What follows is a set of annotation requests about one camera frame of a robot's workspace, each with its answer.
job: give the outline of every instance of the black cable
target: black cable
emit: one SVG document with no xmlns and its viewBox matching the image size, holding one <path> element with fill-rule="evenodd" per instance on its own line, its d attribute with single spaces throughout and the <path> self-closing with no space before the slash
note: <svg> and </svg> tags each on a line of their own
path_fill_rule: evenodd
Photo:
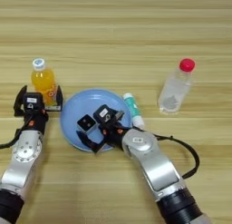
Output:
<svg viewBox="0 0 232 224">
<path fill-rule="evenodd" d="M 200 160 L 199 160 L 199 156 L 198 156 L 197 152 L 195 151 L 195 149 L 192 146 L 185 143 L 184 141 L 180 141 L 178 139 L 173 138 L 172 135 L 170 137 L 167 137 L 167 136 L 161 136 L 161 135 L 158 135 L 158 134 L 154 134 L 154 136 L 157 138 L 158 141 L 165 141 L 165 140 L 175 141 L 175 142 L 177 142 L 178 144 L 182 145 L 183 147 L 185 147 L 187 150 L 190 151 L 190 153 L 192 154 L 192 156 L 193 156 L 193 158 L 195 160 L 195 167 L 192 170 L 185 173 L 182 176 L 183 179 L 187 179 L 187 178 L 193 176 L 198 171 Z"/>
<path fill-rule="evenodd" d="M 21 129 L 19 130 L 19 132 L 14 136 L 14 138 L 11 141 L 9 141 L 8 143 L 0 144 L 0 149 L 10 148 L 11 146 L 13 146 L 18 141 L 18 138 L 19 138 L 20 134 L 25 129 L 25 127 L 29 124 L 29 122 L 33 119 L 33 117 L 34 116 L 31 115 L 28 118 L 28 120 L 24 123 L 24 125 L 21 127 Z"/>
</svg>

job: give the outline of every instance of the bottle label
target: bottle label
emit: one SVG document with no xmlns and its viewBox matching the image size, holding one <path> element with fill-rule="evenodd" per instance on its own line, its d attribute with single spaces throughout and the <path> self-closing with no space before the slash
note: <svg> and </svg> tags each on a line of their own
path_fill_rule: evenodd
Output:
<svg viewBox="0 0 232 224">
<path fill-rule="evenodd" d="M 140 115 L 140 110 L 138 109 L 136 103 L 135 103 L 135 100 L 134 98 L 132 97 L 129 97 L 125 100 L 125 102 L 127 103 L 128 107 L 129 107 L 129 110 L 130 110 L 130 114 L 133 117 L 135 116 L 139 116 Z"/>
<path fill-rule="evenodd" d="M 52 106 L 57 105 L 56 102 L 57 88 L 55 84 L 53 84 L 51 89 L 43 91 L 42 94 L 43 94 L 43 102 L 45 105 L 52 105 Z"/>
</svg>

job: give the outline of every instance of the wooden table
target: wooden table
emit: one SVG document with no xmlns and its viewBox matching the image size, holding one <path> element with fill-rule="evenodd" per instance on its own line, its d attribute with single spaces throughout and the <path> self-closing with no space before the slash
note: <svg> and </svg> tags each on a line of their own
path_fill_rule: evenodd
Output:
<svg viewBox="0 0 232 224">
<path fill-rule="evenodd" d="M 101 87 L 133 93 L 147 130 L 194 145 L 198 174 L 187 180 L 217 224 L 232 221 L 232 0 L 0 0 L 0 132 L 9 141 L 22 124 L 15 96 L 30 84 L 32 60 L 54 68 L 65 99 Z M 160 114 L 165 78 L 184 57 L 196 60 L 195 85 L 176 115 Z M 191 156 L 160 145 L 180 172 Z M 94 157 L 63 138 L 53 114 L 40 177 L 19 224 L 164 223 L 134 164 L 120 150 Z M 0 154 L 0 172 L 11 150 Z"/>
</svg>

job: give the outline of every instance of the blue bowl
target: blue bowl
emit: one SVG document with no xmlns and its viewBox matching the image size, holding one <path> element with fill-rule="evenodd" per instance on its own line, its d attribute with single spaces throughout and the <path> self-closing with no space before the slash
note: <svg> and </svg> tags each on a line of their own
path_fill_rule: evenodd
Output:
<svg viewBox="0 0 232 224">
<path fill-rule="evenodd" d="M 61 114 L 61 127 L 66 140 L 75 148 L 83 151 L 92 151 L 85 146 L 79 139 L 76 131 L 78 129 L 77 121 L 85 114 L 93 118 L 93 113 L 103 104 L 117 111 L 124 111 L 121 124 L 125 127 L 131 127 L 131 114 L 124 100 L 117 94 L 102 89 L 85 90 L 76 93 L 63 106 Z M 103 136 L 98 128 L 93 130 L 88 137 L 95 142 L 100 142 Z M 112 146 L 105 145 L 103 151 L 112 149 Z"/>
</svg>

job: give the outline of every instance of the white label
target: white label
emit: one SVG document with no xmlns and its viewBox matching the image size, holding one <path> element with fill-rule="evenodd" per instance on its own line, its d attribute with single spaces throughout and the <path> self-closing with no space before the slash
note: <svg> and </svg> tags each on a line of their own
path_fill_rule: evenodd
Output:
<svg viewBox="0 0 232 224">
<path fill-rule="evenodd" d="M 143 143 L 143 138 L 134 137 L 132 141 L 135 143 Z"/>
<path fill-rule="evenodd" d="M 50 112 L 60 112 L 62 110 L 61 106 L 45 106 L 45 110 L 50 111 Z"/>
<path fill-rule="evenodd" d="M 27 102 L 31 102 L 31 103 L 37 103 L 37 99 L 36 98 L 31 98 L 31 97 L 28 97 Z"/>
<path fill-rule="evenodd" d="M 100 112 L 100 116 L 103 118 L 107 112 L 108 111 L 106 109 L 104 109 L 102 112 Z"/>
</svg>

